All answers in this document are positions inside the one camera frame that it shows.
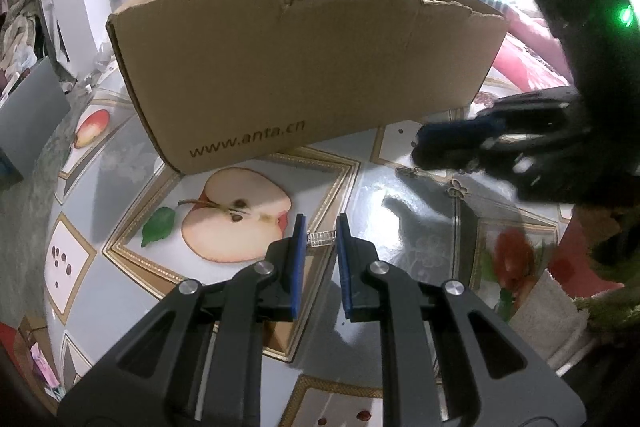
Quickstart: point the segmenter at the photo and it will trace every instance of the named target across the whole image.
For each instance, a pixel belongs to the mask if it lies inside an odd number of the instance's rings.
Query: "red object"
[[[624,286],[597,276],[589,265],[589,247],[577,217],[572,217],[548,265],[551,275],[570,297],[592,297]]]
[[[20,364],[18,364],[18,360],[14,355],[14,341],[17,332],[18,331],[14,328],[11,328],[6,324],[0,322],[0,343],[2,343],[4,349],[6,349],[6,352],[9,354],[9,358],[14,363],[15,367],[17,367],[18,371],[20,371]]]
[[[494,273],[501,288],[514,291],[533,266],[533,248],[520,229],[500,232],[495,242]]]

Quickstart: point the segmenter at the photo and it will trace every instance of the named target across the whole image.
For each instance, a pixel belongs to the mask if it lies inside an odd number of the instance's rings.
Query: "small cardboard box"
[[[130,0],[107,30],[158,153],[194,174],[463,107],[507,22],[478,0]]]

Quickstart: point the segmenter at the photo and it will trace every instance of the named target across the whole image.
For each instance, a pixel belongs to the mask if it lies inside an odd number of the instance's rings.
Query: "green led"
[[[627,28],[631,26],[634,21],[634,9],[631,6],[627,6],[620,12],[620,22]]]

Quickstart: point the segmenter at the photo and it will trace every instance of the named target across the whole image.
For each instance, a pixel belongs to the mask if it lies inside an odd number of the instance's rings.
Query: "patterned tablecloth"
[[[470,113],[516,92],[492,71]],[[229,279],[289,235],[298,212],[314,235],[333,230],[346,211],[353,235],[372,241],[383,260],[423,282],[456,277],[517,320],[571,209],[519,203],[513,187],[483,174],[413,168],[419,127],[405,121],[180,176],[155,152],[113,63],[80,118],[50,218],[47,322],[63,385],[73,386],[175,283]],[[261,218],[238,219],[207,207],[207,198],[259,209]],[[505,241],[533,261],[526,280],[508,289],[495,261]],[[378,325],[345,319],[331,246],[307,250],[302,318],[269,332],[263,426],[325,425],[322,418],[382,425]]]

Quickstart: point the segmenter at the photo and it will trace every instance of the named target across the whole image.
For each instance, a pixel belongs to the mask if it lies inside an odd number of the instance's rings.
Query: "beige cloth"
[[[509,325],[553,370],[572,365],[588,353],[595,342],[587,330],[589,313],[578,311],[559,283],[545,270],[529,298],[513,315]],[[581,356],[574,360],[576,354]]]

